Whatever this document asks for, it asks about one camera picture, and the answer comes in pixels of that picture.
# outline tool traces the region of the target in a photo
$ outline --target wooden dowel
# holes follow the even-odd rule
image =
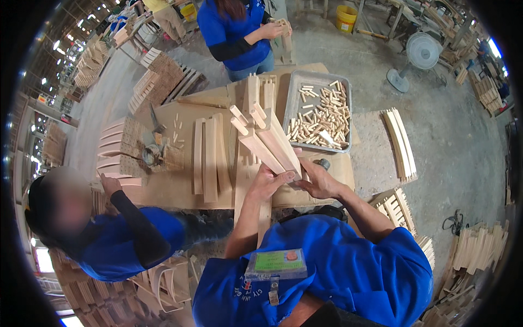
[[[254,106],[254,109],[256,110],[256,112],[258,113],[258,115],[261,117],[262,120],[267,119],[267,115],[265,114],[265,112],[262,109],[262,106],[260,106],[260,104],[258,102],[254,101],[253,102],[253,106]]]
[[[229,110],[231,111],[233,116],[236,117],[240,121],[240,123],[243,126],[247,126],[247,124],[248,124],[247,118],[245,118],[245,116],[243,116],[242,112],[238,109],[238,107],[236,107],[235,105],[232,105],[229,108]]]
[[[252,109],[250,113],[251,113],[251,116],[253,116],[256,124],[258,126],[260,126],[261,129],[264,129],[266,125],[265,125],[265,122],[263,121],[263,118],[260,116],[258,110]]]
[[[236,127],[236,129],[241,133],[241,135],[246,136],[249,134],[249,131],[243,126],[243,124],[240,122],[240,120],[236,117],[231,118],[231,124]]]

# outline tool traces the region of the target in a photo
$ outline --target wooden workbench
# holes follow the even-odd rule
[[[283,121],[285,105],[287,102],[287,91],[289,87],[290,74],[296,69],[306,69],[318,72],[328,72],[321,63],[308,64],[303,66],[289,67],[270,72],[270,75],[277,77],[276,90],[276,115]],[[192,142],[194,137],[194,122],[197,118],[209,118],[217,112],[223,114],[223,131],[227,161],[231,182],[235,185],[237,157],[237,132],[231,128],[231,113],[228,110],[229,104],[237,107],[243,106],[243,96],[245,91],[245,81],[231,83],[224,87],[215,88],[209,91],[195,93],[184,97],[180,102],[172,102],[162,107],[156,108],[155,113],[159,123],[163,123],[167,129],[163,136],[172,137],[174,131],[173,120],[178,113],[179,121],[183,121],[183,129],[176,130],[178,138],[184,139],[185,168],[180,172],[162,172],[149,176],[147,185],[144,187],[125,186],[123,187],[127,196],[137,205],[159,206],[163,208],[183,208],[183,209],[232,209],[234,208],[234,189],[231,192],[219,193],[218,201],[204,203],[203,195],[194,195],[192,189]],[[137,114],[135,119],[144,124],[147,128],[153,129],[151,115],[149,112]],[[331,152],[304,151],[303,157],[309,160],[326,158],[331,163],[329,172],[338,181],[349,185],[354,189],[354,177],[352,163],[349,154]],[[296,191],[289,186],[282,186],[273,196],[272,206],[279,208],[315,206],[332,203],[333,200],[318,200],[309,196],[307,192]]]

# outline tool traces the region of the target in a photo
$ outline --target metal tray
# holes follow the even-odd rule
[[[317,72],[311,72],[311,71],[305,71],[305,70],[293,71],[291,73],[291,80],[289,83],[289,91],[288,91],[288,95],[287,95],[287,104],[285,106],[285,115],[283,117],[283,130],[287,131],[287,126],[290,124],[291,118],[296,118],[298,116],[298,113],[304,114],[305,112],[312,109],[312,108],[308,108],[308,109],[301,108],[303,106],[303,104],[301,102],[301,96],[300,96],[300,93],[298,92],[298,89],[300,89],[303,85],[313,85],[315,90],[317,90],[317,89],[319,90],[322,87],[329,88],[329,84],[335,80],[340,81],[340,83],[342,83],[345,86],[345,89],[347,90],[347,95],[349,98],[348,102],[347,102],[347,105],[349,107],[349,112],[350,112],[350,117],[348,119],[349,134],[347,134],[347,137],[345,138],[345,142],[349,143],[349,145],[347,145],[344,149],[341,149],[341,150],[326,148],[324,146],[318,146],[318,145],[313,145],[313,144],[298,143],[298,142],[290,142],[292,146],[297,146],[300,148],[310,148],[310,149],[316,149],[316,150],[322,150],[322,151],[340,152],[340,153],[347,153],[350,151],[350,147],[352,146],[352,139],[353,139],[352,86],[346,77],[343,77],[340,75],[317,73]],[[321,104],[320,98],[307,97],[306,104],[314,105],[313,108],[315,108],[316,105]]]

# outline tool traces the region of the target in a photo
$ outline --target glue bucket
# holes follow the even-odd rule
[[[348,6],[338,6],[336,8],[336,28],[342,32],[350,33],[353,31],[354,22],[358,16],[358,11]]]
[[[183,7],[180,9],[180,12],[187,21],[193,21],[196,19],[196,9],[193,4]]]

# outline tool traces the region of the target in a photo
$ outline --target concrete floor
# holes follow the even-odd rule
[[[469,81],[459,86],[440,65],[435,70],[446,77],[446,87],[437,83],[435,74],[412,70],[407,75],[411,83],[408,93],[396,91],[385,75],[391,67],[401,69],[406,64],[406,56],[397,54],[401,46],[395,41],[386,44],[370,36],[337,31],[335,10],[343,3],[329,2],[327,20],[311,14],[296,19],[295,2],[287,0],[294,58],[298,65],[323,62],[330,72],[346,76],[353,86],[355,113],[392,106],[399,110],[418,170],[418,180],[403,189],[418,233],[434,241],[437,285],[451,242],[450,231],[441,229],[444,218],[453,216],[456,209],[461,209],[465,223],[471,225],[479,221],[492,224],[504,217],[504,126],[510,116],[490,118],[475,99]],[[373,12],[367,10],[366,15],[372,21]],[[228,83],[223,64],[212,58],[199,32],[187,44],[176,48],[174,45],[173,41],[160,41],[156,47],[202,72],[210,81],[208,88]],[[77,131],[69,131],[65,162],[79,168],[88,180],[95,176],[96,146],[102,126],[130,116],[127,102],[144,72],[144,67],[117,51],[99,82],[80,104],[75,104],[71,115],[81,123]],[[207,257],[219,255],[223,245],[224,241],[204,244],[196,246],[193,252],[204,263]]]

